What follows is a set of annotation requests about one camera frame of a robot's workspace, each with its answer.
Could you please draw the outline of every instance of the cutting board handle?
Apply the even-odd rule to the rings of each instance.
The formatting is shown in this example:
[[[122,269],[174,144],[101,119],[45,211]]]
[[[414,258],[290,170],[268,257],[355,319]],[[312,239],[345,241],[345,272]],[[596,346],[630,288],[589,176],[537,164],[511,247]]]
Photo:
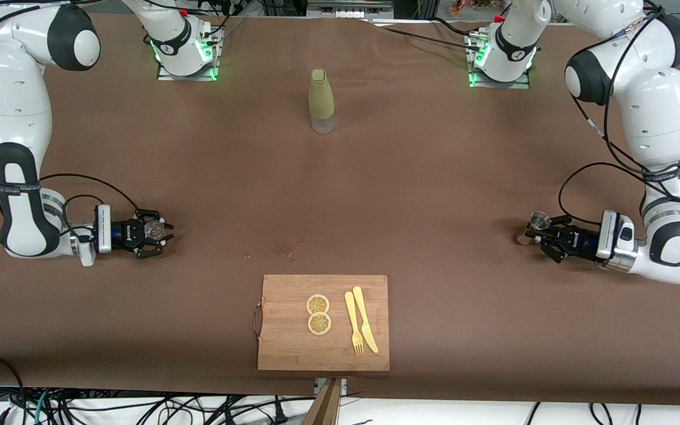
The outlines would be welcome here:
[[[259,304],[256,304],[256,308],[253,309],[253,334],[256,336],[256,341],[259,341],[261,339],[261,326],[264,325],[264,312],[261,308],[261,302],[264,299],[261,298],[259,299]],[[261,316],[261,320],[259,320],[259,330],[256,330],[256,320],[257,316]]]

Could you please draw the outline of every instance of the brown table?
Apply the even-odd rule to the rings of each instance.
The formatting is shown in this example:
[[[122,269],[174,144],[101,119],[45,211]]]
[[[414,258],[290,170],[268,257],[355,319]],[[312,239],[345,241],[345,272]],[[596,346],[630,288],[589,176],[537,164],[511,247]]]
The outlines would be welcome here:
[[[307,394],[321,374],[256,371],[262,275],[386,274],[390,372],[354,374],[351,391],[680,403],[680,287],[559,266],[513,239],[532,211],[558,213],[570,172],[610,159],[564,86],[567,59],[591,44],[582,32],[548,28],[532,89],[499,91],[469,88],[457,48],[354,19],[248,19],[225,40],[220,81],[156,81],[135,17],[94,21],[94,70],[46,73],[41,171],[105,178],[177,237],[162,258],[116,253],[87,269],[0,248],[0,357],[26,385]],[[314,67],[335,91],[329,135],[308,123]],[[617,107],[612,129],[625,145]],[[91,182],[45,186],[130,214]],[[641,195],[596,169],[567,205],[618,210],[640,231]]]

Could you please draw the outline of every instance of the wooden leg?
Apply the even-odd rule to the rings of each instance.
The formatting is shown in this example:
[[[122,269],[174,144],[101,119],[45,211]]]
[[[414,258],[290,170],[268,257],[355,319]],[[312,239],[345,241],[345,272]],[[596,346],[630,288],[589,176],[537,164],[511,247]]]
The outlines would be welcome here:
[[[300,425],[336,425],[341,395],[342,379],[328,379]]]

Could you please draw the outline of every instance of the teal cable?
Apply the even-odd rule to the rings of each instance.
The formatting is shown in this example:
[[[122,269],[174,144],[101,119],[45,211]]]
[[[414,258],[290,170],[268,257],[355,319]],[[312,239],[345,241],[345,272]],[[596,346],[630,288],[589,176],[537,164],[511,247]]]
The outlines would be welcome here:
[[[46,393],[48,393],[49,390],[44,390],[43,393],[41,393],[41,397],[38,398],[38,403],[35,405],[35,415],[33,416],[33,425],[41,425],[41,406],[44,404],[44,400],[46,399]]]

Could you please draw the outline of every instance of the knife blade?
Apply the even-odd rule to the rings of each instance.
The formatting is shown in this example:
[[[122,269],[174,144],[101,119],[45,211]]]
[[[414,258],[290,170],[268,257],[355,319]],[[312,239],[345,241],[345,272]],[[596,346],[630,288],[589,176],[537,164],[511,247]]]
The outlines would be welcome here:
[[[364,303],[364,293],[361,292],[361,287],[353,287],[353,296],[356,298],[356,305],[358,306],[358,311],[361,312],[361,319],[364,320],[364,324],[361,325],[361,333],[366,339],[369,348],[373,352],[380,352],[377,349],[377,344],[374,342],[374,335],[372,335],[372,328],[369,326],[369,318],[367,317],[367,306]]]

